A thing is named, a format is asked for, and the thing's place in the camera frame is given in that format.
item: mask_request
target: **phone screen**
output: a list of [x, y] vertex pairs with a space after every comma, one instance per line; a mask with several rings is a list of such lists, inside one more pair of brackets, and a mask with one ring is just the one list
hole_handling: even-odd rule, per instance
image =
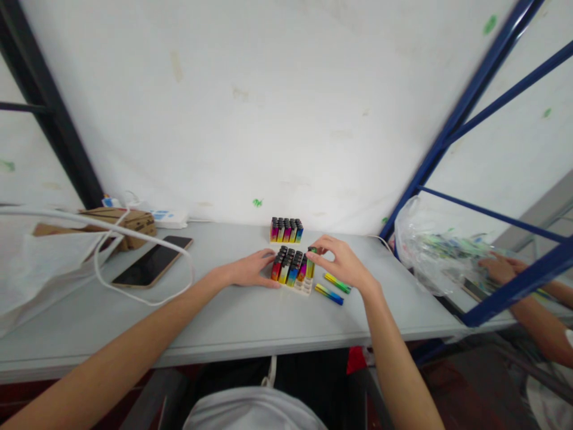
[[[193, 239], [179, 236], [167, 236], [164, 241], [186, 248]], [[161, 245], [155, 245], [138, 261], [133, 263], [125, 272], [112, 281], [112, 284], [136, 285], [145, 287], [179, 255], [175, 250]]]

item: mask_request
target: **white table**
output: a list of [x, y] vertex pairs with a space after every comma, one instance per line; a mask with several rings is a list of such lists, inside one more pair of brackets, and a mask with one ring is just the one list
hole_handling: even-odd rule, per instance
[[[195, 240], [189, 251], [199, 279], [216, 266], [268, 247], [268, 232], [267, 227], [193, 223], [183, 230], [159, 230], [158, 237], [179, 235]], [[305, 231], [300, 249], [304, 251], [320, 235]], [[405, 340], [455, 336], [467, 330], [429, 293], [418, 289], [414, 278], [379, 240], [337, 237], [350, 244], [382, 283]], [[105, 279], [114, 279], [151, 246], [111, 258], [103, 269]], [[323, 274], [317, 268], [315, 279]], [[188, 280], [188, 266], [180, 259], [154, 288], [133, 293], [160, 299], [181, 289]], [[61, 377], [153, 309], [91, 280], [0, 339], [0, 383]], [[338, 306], [315, 291], [303, 297], [286, 287], [230, 287], [183, 330], [155, 366], [341, 348], [369, 340], [362, 299], [356, 290], [345, 297], [344, 306]]]

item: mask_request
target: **white cable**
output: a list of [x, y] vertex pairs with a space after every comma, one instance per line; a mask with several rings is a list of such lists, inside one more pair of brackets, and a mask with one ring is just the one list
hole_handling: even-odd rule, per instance
[[[121, 220], [128, 214], [129, 212], [126, 212], [119, 220], [118, 223], [121, 222]], [[60, 211], [54, 211], [54, 210], [34, 210], [34, 209], [26, 209], [23, 207], [19, 207], [19, 206], [12, 206], [12, 207], [0, 207], [0, 215], [35, 215], [35, 216], [47, 216], [47, 217], [53, 217], [53, 218], [61, 218], [61, 219], [66, 219], [66, 220], [70, 220], [70, 221], [76, 221], [76, 222], [80, 222], [83, 224], [90, 224], [90, 225], [94, 225], [97, 227], [101, 227], [105, 230], [110, 230], [110, 231], [115, 231], [117, 233], [126, 235], [126, 236], [131, 236], [134, 238], [138, 238], [138, 239], [142, 239], [151, 243], [155, 243], [157, 245], [161, 245], [164, 246], [166, 248], [172, 249], [174, 251], [179, 252], [180, 254], [183, 254], [183, 256], [187, 259], [187, 262], [189, 263], [189, 268], [191, 271], [191, 281], [189, 282], [189, 284], [182, 289], [181, 291], [179, 291], [176, 294], [173, 294], [170, 297], [167, 297], [164, 300], [161, 300], [160, 302], [150, 302], [148, 300], [142, 299], [141, 297], [137, 297], [134, 296], [132, 294], [127, 293], [126, 291], [120, 290], [119, 288], [116, 288], [112, 285], [109, 285], [108, 283], [106, 283], [103, 278], [101, 277], [101, 273], [99, 272], [99, 267], [97, 267], [95, 274], [98, 277], [98, 280], [107, 288], [112, 289], [113, 291], [117, 291], [118, 293], [123, 294], [124, 296], [130, 297], [131, 299], [137, 300], [138, 302], [141, 303], [145, 303], [147, 306], [161, 306], [164, 303], [169, 302], [170, 300], [174, 299], [175, 297], [183, 294], [185, 291], [187, 291], [189, 288], [191, 288], [191, 286], [195, 283], [195, 267], [193, 266], [193, 259], [191, 258], [191, 255], [183, 248], [178, 247], [172, 243], [166, 242], [164, 240], [161, 239], [157, 239], [153, 236], [147, 236], [138, 232], [135, 232], [133, 230], [129, 230], [127, 228], [123, 228], [120, 227], [118, 225], [114, 225], [114, 224], [110, 224], [107, 223], [105, 221], [99, 221], [96, 219], [92, 219], [89, 217], [85, 217], [85, 216], [81, 216], [81, 215], [76, 215], [76, 214], [70, 214], [67, 212], [60, 212]]]
[[388, 246], [386, 241], [384, 239], [382, 239], [380, 236], [366, 235], [366, 237], [375, 237], [376, 239], [380, 239], [382, 241], [382, 243], [384, 244], [384, 246], [390, 251], [390, 254], [394, 254], [394, 252], [392, 251], [392, 249], [390, 249], [390, 247]]

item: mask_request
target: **right hand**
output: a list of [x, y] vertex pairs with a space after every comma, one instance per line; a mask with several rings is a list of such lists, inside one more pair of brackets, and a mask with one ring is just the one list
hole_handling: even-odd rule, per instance
[[477, 264], [480, 267], [486, 268], [489, 277], [500, 285], [507, 284], [515, 277], [515, 267], [510, 260], [521, 263], [527, 268], [527, 265], [519, 260], [508, 259], [494, 252], [492, 252], [492, 255], [495, 259], [482, 259], [478, 261]]
[[[362, 288], [376, 283], [368, 269], [364, 267], [355, 253], [352, 252], [348, 243], [323, 235], [311, 246], [316, 247], [316, 253], [308, 251], [306, 257], [345, 284], [362, 291]], [[334, 261], [329, 261], [322, 257], [328, 251], [334, 254]]]
[[513, 271], [516, 272], [518, 275], [523, 272], [525, 269], [527, 269], [529, 267], [528, 264], [523, 263], [523, 261], [518, 260], [518, 259], [512, 259], [509, 257], [504, 257], [506, 259], [506, 261], [511, 264], [511, 266], [513, 267]]

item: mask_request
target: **black metal frame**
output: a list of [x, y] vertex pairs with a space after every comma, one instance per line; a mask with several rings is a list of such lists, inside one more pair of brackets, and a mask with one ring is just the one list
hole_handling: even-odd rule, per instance
[[1, 102], [0, 110], [30, 112], [87, 209], [103, 191], [18, 0], [0, 1], [0, 51], [28, 103]]

